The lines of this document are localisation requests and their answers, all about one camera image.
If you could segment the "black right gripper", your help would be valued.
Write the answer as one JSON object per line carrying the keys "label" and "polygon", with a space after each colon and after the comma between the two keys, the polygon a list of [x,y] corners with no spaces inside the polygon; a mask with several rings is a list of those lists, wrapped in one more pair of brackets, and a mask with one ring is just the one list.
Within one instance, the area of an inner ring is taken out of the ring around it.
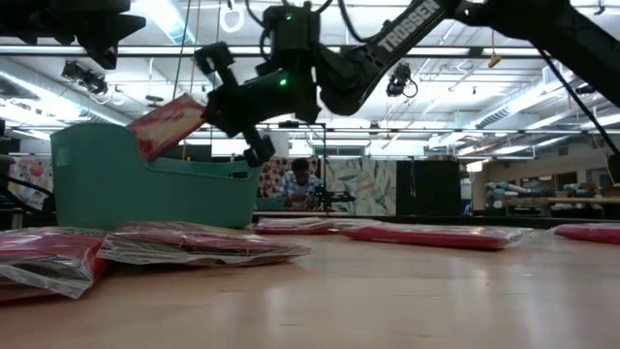
{"label": "black right gripper", "polygon": [[204,75],[217,74],[222,80],[207,93],[201,118],[230,139],[242,135],[249,145],[243,156],[250,167],[257,168],[275,154],[271,138],[259,133],[258,124],[291,113],[306,123],[316,121],[320,108],[309,52],[274,56],[257,67],[255,78],[243,83],[233,74],[233,54],[226,43],[200,48],[193,57]]}

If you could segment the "leaf pattern wall panel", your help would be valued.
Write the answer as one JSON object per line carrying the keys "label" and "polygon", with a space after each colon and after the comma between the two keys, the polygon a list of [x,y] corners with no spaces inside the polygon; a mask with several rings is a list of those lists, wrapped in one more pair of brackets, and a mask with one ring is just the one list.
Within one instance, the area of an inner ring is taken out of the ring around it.
{"label": "leaf pattern wall panel", "polygon": [[326,187],[348,192],[349,203],[333,203],[335,211],[355,216],[390,216],[396,213],[396,162],[367,157],[329,159],[325,165]]}

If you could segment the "person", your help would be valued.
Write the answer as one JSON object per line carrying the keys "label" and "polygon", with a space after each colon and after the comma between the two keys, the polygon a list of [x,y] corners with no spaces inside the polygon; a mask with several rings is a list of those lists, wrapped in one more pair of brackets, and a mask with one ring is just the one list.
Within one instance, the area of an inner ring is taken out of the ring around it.
{"label": "person", "polygon": [[276,187],[276,196],[284,199],[288,209],[314,209],[318,206],[317,188],[322,184],[310,174],[310,163],[306,158],[293,160],[291,169],[285,172]]}

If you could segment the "teal plastic basket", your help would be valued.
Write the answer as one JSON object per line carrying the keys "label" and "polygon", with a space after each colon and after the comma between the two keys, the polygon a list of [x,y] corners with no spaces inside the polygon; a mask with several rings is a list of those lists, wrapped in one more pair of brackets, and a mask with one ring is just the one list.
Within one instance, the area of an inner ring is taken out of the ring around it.
{"label": "teal plastic basket", "polygon": [[260,174],[244,161],[149,163],[138,141],[114,124],[82,123],[50,137],[57,222],[114,229],[132,221],[184,221],[243,228]]}

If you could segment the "wooden workbench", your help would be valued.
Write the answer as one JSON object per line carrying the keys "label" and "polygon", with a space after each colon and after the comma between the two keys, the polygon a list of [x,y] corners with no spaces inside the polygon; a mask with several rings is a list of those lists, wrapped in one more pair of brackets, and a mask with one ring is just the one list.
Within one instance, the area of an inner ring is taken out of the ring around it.
{"label": "wooden workbench", "polygon": [[485,207],[503,210],[505,214],[620,219],[620,184],[599,188],[594,183],[574,183],[553,191],[489,182],[485,190]]}

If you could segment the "black overhead device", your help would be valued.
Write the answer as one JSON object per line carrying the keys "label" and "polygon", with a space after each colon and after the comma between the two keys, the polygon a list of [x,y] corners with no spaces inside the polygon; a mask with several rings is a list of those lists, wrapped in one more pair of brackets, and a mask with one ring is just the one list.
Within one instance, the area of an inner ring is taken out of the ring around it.
{"label": "black overhead device", "polygon": [[101,96],[109,91],[105,75],[87,69],[77,61],[66,61],[61,76],[76,82],[90,94]]}

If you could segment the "black cabinet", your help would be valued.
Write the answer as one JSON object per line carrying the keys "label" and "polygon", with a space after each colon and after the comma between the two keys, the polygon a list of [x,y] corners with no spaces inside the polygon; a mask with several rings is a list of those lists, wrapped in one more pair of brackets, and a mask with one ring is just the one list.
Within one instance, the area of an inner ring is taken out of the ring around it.
{"label": "black cabinet", "polygon": [[460,216],[459,166],[453,160],[396,163],[397,216]]}

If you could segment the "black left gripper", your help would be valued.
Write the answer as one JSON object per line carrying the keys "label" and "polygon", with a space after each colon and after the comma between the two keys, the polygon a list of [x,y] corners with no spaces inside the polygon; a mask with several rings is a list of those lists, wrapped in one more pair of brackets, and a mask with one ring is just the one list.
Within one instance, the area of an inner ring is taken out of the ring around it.
{"label": "black left gripper", "polygon": [[131,0],[0,0],[0,37],[79,42],[103,69],[115,69],[119,42],[146,25],[130,9]]}

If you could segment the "floral wall panel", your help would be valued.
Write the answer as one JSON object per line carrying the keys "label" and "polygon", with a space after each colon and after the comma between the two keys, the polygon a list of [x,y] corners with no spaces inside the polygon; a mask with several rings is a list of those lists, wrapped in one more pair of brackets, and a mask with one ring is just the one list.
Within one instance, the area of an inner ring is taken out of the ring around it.
{"label": "floral wall panel", "polygon": [[[52,160],[50,157],[17,157],[9,167],[9,176],[53,191]],[[47,194],[13,182],[8,189],[26,204],[42,209]]]}

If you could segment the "red Orville popcorn bag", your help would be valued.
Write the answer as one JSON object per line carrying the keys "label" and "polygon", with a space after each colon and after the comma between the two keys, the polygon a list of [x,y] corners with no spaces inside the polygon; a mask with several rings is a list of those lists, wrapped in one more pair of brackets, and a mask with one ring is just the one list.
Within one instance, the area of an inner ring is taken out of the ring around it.
{"label": "red Orville popcorn bag", "polygon": [[133,121],[127,128],[136,137],[142,157],[153,162],[198,130],[205,123],[204,112],[205,106],[185,93]]}
{"label": "red Orville popcorn bag", "polygon": [[97,254],[107,234],[76,227],[0,232],[0,302],[80,298],[106,269],[107,261]]}
{"label": "red Orville popcorn bag", "polygon": [[499,251],[517,246],[530,238],[534,230],[531,228],[499,226],[374,222],[342,228],[338,233],[347,238],[360,241]]}
{"label": "red Orville popcorn bag", "polygon": [[329,235],[338,231],[322,217],[261,218],[251,230],[259,235]]}
{"label": "red Orville popcorn bag", "polygon": [[121,264],[249,267],[278,264],[311,252],[307,246],[182,221],[134,221],[107,234],[97,256]]}
{"label": "red Orville popcorn bag", "polygon": [[563,224],[552,232],[563,238],[620,245],[620,223]]}
{"label": "red Orville popcorn bag", "polygon": [[381,224],[381,221],[367,218],[331,218],[330,222],[338,231]]}

